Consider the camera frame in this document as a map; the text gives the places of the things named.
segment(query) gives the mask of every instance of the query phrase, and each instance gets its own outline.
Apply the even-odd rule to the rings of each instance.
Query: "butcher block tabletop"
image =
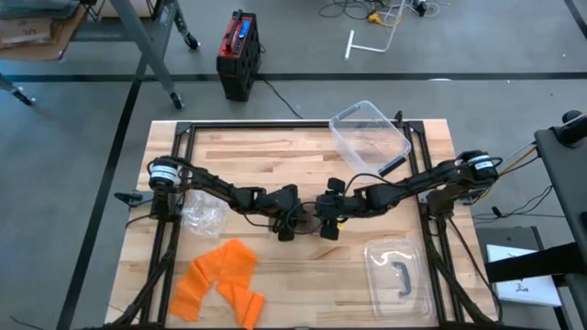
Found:
[[[147,164],[156,157],[169,155],[175,132],[175,121],[155,121],[151,124],[149,139],[140,169],[137,189],[149,191]],[[427,144],[433,165],[455,158],[455,151],[446,120],[423,120]],[[413,148],[419,157],[419,168],[424,168],[420,146]],[[348,181],[355,172],[338,155],[328,128],[198,128],[196,130],[193,165],[208,169],[224,181],[237,187],[259,186],[268,192],[294,183],[303,202],[314,201],[324,193],[330,177]],[[391,182],[411,176],[409,162],[385,177]],[[359,177],[353,187],[373,184],[369,177]],[[149,205],[134,209],[130,218],[147,215]],[[267,223],[262,216],[252,215],[251,221]],[[374,239],[412,238],[425,255],[422,229],[416,208],[416,199],[408,198],[385,215],[369,219],[349,219],[340,231],[338,241],[318,235],[296,236],[292,242],[279,242],[267,228],[248,224],[242,215],[226,213],[226,226],[220,238],[195,235],[183,227],[173,274],[175,283],[185,274],[189,262],[237,238],[258,258],[250,289],[265,297],[258,328],[263,327],[412,327],[435,326],[437,318],[421,312],[402,314],[391,320],[378,319],[372,308],[370,285],[365,263],[365,246]],[[482,266],[479,242],[469,207],[456,205],[453,220],[466,239],[471,251]],[[171,225],[165,231],[166,240]],[[116,279],[112,289],[106,322],[114,321],[137,295],[147,279],[150,255],[157,222],[143,219],[127,229],[120,253]],[[492,295],[475,272],[469,256],[454,230],[447,229],[450,251],[457,279],[469,296],[488,316],[495,319]],[[429,288],[426,262],[422,260],[419,274]],[[441,287],[447,318],[454,319],[446,282]],[[155,320],[161,297],[161,282],[153,295],[150,318]],[[185,322],[169,314],[166,327],[238,327],[234,312],[225,299],[210,290],[205,296],[197,322]]]

